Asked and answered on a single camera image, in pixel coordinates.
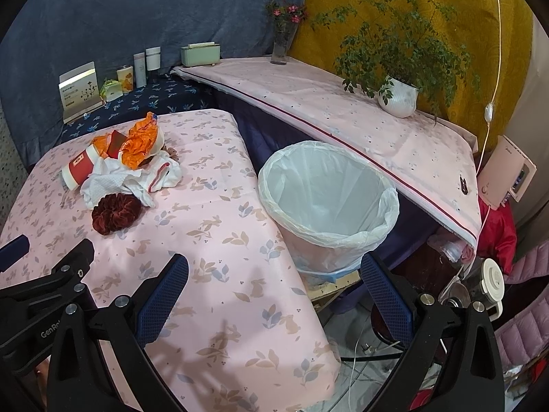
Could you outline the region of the red gold box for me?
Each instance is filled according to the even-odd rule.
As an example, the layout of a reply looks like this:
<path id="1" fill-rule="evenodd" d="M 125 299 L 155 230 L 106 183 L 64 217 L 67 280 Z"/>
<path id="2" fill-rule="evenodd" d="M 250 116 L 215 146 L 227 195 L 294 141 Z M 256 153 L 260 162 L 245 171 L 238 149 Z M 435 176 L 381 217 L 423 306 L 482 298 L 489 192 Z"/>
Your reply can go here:
<path id="1" fill-rule="evenodd" d="M 126 142 L 127 137 L 120 133 L 117 130 L 114 130 L 108 135 L 108 144 L 106 149 L 106 154 L 112 159 L 118 159 L 120 149 L 123 144 Z"/>

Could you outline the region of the tall white bottle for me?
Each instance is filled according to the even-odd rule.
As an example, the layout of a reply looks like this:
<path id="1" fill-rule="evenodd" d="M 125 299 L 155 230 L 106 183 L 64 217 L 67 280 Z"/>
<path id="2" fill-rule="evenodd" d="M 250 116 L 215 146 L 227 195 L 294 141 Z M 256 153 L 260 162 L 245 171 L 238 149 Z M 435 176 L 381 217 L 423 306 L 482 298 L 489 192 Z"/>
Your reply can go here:
<path id="1" fill-rule="evenodd" d="M 134 77 L 136 88 L 143 88 L 146 86 L 146 60 L 145 53 L 140 52 L 133 55 L 134 61 Z"/>

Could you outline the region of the white lined trash bin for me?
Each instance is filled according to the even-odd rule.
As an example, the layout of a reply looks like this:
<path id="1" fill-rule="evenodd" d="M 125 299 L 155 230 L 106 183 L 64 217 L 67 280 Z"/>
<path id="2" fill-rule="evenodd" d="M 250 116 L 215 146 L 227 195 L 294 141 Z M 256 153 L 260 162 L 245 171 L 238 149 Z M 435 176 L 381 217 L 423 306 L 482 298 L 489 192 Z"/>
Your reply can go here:
<path id="1" fill-rule="evenodd" d="M 361 156 L 302 141 L 275 152 L 259 173 L 259 197 L 298 272 L 311 285 L 358 269 L 396 226 L 396 187 Z"/>

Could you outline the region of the pink quilted jacket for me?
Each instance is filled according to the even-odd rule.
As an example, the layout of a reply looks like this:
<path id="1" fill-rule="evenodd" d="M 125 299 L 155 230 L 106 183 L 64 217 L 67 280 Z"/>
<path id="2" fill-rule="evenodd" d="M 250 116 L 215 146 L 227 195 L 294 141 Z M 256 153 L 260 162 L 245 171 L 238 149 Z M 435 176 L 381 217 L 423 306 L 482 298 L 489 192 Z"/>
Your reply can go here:
<path id="1" fill-rule="evenodd" d="M 524 366 L 548 346 L 548 243 L 528 251 L 505 277 L 502 316 L 494 322 L 502 367 Z"/>

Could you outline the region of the white tissue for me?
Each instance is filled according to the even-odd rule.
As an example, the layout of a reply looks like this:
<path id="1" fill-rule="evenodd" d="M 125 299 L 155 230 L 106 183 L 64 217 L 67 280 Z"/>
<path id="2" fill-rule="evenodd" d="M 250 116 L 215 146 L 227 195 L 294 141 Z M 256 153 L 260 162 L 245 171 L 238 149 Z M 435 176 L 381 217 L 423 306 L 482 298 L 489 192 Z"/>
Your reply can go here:
<path id="1" fill-rule="evenodd" d="M 118 159 L 100 158 L 81 185 L 80 194 L 88 209 L 98 206 L 108 194 L 131 194 L 143 206 L 156 207 L 152 193 L 176 187 L 182 177 L 182 167 L 166 151 L 160 151 L 148 165 L 135 170 Z"/>

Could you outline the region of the glass vase with pink flowers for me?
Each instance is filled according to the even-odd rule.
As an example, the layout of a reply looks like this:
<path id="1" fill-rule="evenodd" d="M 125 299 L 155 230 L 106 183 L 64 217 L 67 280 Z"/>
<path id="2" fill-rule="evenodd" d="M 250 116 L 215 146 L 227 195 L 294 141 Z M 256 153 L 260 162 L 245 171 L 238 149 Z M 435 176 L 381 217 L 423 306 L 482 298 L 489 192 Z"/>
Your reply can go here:
<path id="1" fill-rule="evenodd" d="M 269 17 L 273 20 L 273 51 L 271 63 L 286 65 L 288 52 L 302 21 L 307 18 L 306 6 L 270 0 L 266 4 Z"/>

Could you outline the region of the red white paper cup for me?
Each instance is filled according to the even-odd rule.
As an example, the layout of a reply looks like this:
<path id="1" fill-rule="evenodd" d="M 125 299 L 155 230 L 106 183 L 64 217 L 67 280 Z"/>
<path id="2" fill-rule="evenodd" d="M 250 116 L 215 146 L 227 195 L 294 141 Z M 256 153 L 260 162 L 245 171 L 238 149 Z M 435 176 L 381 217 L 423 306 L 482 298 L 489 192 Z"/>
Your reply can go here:
<path id="1" fill-rule="evenodd" d="M 61 178 L 67 189 L 70 191 L 78 189 L 91 174 L 99 158 L 95 146 L 90 144 L 83 152 L 69 161 L 61 170 Z"/>
<path id="2" fill-rule="evenodd" d="M 152 158 L 162 150 L 164 144 L 164 132 L 161 127 L 157 127 L 157 134 L 155 142 L 153 143 L 153 147 L 152 149 L 150 149 L 149 152 L 147 152 L 147 155 L 145 155 L 145 158 L 140 163 L 140 166 L 143 167 L 144 165 L 147 165 L 152 160 Z"/>

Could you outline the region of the pink rabbit print tablecloth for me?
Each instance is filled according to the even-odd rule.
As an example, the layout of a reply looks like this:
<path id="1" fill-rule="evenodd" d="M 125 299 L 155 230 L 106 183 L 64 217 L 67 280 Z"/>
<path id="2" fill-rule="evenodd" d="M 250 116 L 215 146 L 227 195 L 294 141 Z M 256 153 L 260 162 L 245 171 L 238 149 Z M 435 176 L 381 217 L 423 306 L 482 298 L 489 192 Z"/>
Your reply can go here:
<path id="1" fill-rule="evenodd" d="M 206 110 L 158 119 L 178 155 L 177 186 L 153 195 L 130 227 L 97 233 L 61 169 L 91 142 L 47 152 L 25 181 L 1 234 L 25 235 L 29 253 L 1 276 L 12 286 L 47 274 L 83 239 L 95 248 L 85 284 L 98 306 L 131 295 L 174 254 L 189 280 L 146 351 L 191 411 L 297 411 L 333 395 L 340 362 L 283 237 L 264 212 L 234 117 Z"/>

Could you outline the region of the pink white appliance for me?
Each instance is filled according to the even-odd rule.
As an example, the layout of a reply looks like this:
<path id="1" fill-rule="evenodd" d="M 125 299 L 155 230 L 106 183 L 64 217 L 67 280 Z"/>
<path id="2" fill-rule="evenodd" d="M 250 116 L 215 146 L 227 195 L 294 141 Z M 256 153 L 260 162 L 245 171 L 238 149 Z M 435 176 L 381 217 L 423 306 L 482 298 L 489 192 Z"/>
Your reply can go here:
<path id="1" fill-rule="evenodd" d="M 480 199 L 497 210 L 509 197 L 519 202 L 537 171 L 535 164 L 511 139 L 499 136 L 498 142 L 477 177 Z"/>

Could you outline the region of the dark red scrunchie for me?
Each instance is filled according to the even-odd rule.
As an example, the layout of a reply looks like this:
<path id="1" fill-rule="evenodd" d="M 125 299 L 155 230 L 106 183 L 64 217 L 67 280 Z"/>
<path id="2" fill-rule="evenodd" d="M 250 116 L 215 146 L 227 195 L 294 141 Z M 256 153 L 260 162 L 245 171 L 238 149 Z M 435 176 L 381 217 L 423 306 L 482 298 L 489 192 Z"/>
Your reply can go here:
<path id="1" fill-rule="evenodd" d="M 92 227 L 101 235 L 109 235 L 130 227 L 141 210 L 142 204 L 133 194 L 107 194 L 92 210 Z"/>

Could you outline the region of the orange printed plastic bag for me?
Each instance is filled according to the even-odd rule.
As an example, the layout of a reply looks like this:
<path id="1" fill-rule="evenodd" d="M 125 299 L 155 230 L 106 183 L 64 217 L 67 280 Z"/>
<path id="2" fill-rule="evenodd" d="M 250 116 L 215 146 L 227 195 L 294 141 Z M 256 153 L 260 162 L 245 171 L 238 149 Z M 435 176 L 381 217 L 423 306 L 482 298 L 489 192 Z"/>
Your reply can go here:
<path id="1" fill-rule="evenodd" d="M 92 139 L 91 144 L 94 146 L 98 156 L 101 158 L 107 158 L 109 156 L 108 150 L 112 142 L 112 134 L 107 133 L 101 136 L 95 136 Z"/>

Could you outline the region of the red garment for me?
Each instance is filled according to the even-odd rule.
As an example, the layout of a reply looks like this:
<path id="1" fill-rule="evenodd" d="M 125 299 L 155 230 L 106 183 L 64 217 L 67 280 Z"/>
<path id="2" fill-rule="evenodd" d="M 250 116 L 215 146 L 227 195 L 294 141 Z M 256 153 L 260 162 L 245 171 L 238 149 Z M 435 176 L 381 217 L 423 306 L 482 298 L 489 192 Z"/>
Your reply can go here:
<path id="1" fill-rule="evenodd" d="M 497 262 L 502 273 L 511 273 L 515 258 L 517 235 L 512 209 L 509 203 L 496 210 L 478 199 L 480 215 L 484 226 L 480 232 L 476 255 Z"/>

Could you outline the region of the navy floral cloth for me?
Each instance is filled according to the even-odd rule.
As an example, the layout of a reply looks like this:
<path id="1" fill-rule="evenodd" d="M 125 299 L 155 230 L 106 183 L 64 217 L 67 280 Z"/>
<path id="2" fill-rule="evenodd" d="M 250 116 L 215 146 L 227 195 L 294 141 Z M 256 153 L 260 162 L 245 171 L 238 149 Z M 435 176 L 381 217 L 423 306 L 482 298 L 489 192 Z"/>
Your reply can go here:
<path id="1" fill-rule="evenodd" d="M 156 115 L 217 107 L 217 98 L 207 85 L 179 76 L 161 76 L 155 83 L 135 89 L 63 127 L 58 143 L 85 134 L 139 120 L 148 112 Z"/>

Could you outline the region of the green plant in white pot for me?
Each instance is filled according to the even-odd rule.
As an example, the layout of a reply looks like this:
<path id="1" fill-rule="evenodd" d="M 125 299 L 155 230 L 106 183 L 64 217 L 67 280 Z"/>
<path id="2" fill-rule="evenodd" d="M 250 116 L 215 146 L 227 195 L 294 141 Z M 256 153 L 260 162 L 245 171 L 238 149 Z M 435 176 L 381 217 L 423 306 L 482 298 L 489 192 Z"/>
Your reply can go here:
<path id="1" fill-rule="evenodd" d="M 427 4 L 423 11 L 417 0 L 360 0 L 315 15 L 313 29 L 360 21 L 354 32 L 344 35 L 334 60 L 346 91 L 389 102 L 396 100 L 400 82 L 417 90 L 435 116 L 451 107 L 460 88 L 469 85 L 480 95 L 481 79 L 468 47 L 437 28 L 453 27 L 458 10 L 434 0 Z"/>

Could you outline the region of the pink brown scrunchie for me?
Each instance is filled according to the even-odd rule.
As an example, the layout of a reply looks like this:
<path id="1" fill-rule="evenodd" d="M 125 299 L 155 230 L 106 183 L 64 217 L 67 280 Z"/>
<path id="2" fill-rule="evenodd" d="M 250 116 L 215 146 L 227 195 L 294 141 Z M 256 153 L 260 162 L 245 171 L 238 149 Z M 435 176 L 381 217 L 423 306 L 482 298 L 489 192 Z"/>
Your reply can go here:
<path id="1" fill-rule="evenodd" d="M 171 148 L 171 147 L 164 147 L 163 148 L 164 151 L 166 151 L 168 153 L 168 155 L 170 156 L 170 158 L 176 162 L 179 161 L 179 156 L 177 154 L 177 151 L 174 149 L 174 148 Z"/>

